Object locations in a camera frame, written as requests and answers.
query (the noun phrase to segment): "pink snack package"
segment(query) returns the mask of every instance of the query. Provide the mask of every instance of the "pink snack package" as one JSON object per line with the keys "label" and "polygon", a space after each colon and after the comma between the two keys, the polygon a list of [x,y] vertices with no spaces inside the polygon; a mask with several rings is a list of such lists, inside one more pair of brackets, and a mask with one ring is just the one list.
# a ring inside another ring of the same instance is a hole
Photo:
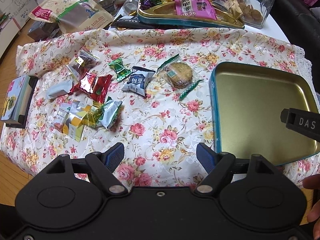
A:
{"label": "pink snack package", "polygon": [[174,0],[177,15],[217,20],[216,12],[209,0]]}

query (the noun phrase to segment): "black clip with text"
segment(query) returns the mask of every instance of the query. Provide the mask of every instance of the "black clip with text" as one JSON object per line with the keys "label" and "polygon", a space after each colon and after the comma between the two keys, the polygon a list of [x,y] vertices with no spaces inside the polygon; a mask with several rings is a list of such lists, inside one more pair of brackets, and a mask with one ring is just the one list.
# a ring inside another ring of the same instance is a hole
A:
{"label": "black clip with text", "polygon": [[300,109],[283,109],[280,116],[286,128],[320,142],[320,114]]}

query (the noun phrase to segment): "wooden floor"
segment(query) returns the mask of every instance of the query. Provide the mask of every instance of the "wooden floor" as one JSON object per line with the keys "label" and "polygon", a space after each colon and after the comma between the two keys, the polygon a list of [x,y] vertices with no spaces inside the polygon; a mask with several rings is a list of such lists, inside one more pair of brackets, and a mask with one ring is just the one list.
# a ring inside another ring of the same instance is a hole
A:
{"label": "wooden floor", "polygon": [[[0,109],[2,109],[9,83],[17,77],[15,67],[17,46],[33,42],[33,40],[26,35],[32,22],[33,21],[30,20],[25,25],[21,30],[21,35],[12,43],[10,49],[0,61]],[[3,123],[0,122],[0,135],[2,127]],[[0,203],[14,206],[14,200],[17,193],[30,179],[32,179],[31,175],[20,170],[17,166],[12,164],[2,152],[0,152]],[[307,189],[303,189],[302,191],[308,200],[308,211],[311,208],[313,191]],[[302,224],[305,224],[306,222],[305,214]]]}

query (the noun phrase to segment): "human hand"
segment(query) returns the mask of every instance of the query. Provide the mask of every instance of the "human hand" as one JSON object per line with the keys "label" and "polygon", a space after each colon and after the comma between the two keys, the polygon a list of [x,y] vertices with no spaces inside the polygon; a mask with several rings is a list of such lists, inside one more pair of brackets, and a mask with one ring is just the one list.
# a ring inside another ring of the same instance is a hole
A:
{"label": "human hand", "polygon": [[[302,181],[302,185],[307,189],[320,189],[320,174],[312,175]],[[320,200],[312,207],[307,215],[307,221],[313,222],[320,217]],[[313,227],[313,238],[317,240],[320,238],[320,219]]]}

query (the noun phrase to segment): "silver bolt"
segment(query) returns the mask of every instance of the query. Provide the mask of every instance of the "silver bolt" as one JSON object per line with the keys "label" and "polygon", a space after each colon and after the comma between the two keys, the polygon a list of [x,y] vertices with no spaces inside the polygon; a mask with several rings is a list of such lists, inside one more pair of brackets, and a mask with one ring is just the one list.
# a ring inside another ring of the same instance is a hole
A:
{"label": "silver bolt", "polygon": [[124,192],[124,190],[125,190],[124,186],[121,186],[121,185],[113,185],[109,188],[109,191],[114,194],[122,193]]}
{"label": "silver bolt", "polygon": [[24,236],[23,240],[34,240],[32,236]]}
{"label": "silver bolt", "polygon": [[157,196],[158,196],[158,197],[163,197],[164,195],[165,195],[165,193],[162,192],[162,191],[157,192]]}
{"label": "silver bolt", "polygon": [[213,188],[209,185],[200,185],[197,187],[197,191],[199,191],[200,193],[210,193],[211,191],[213,191]]}

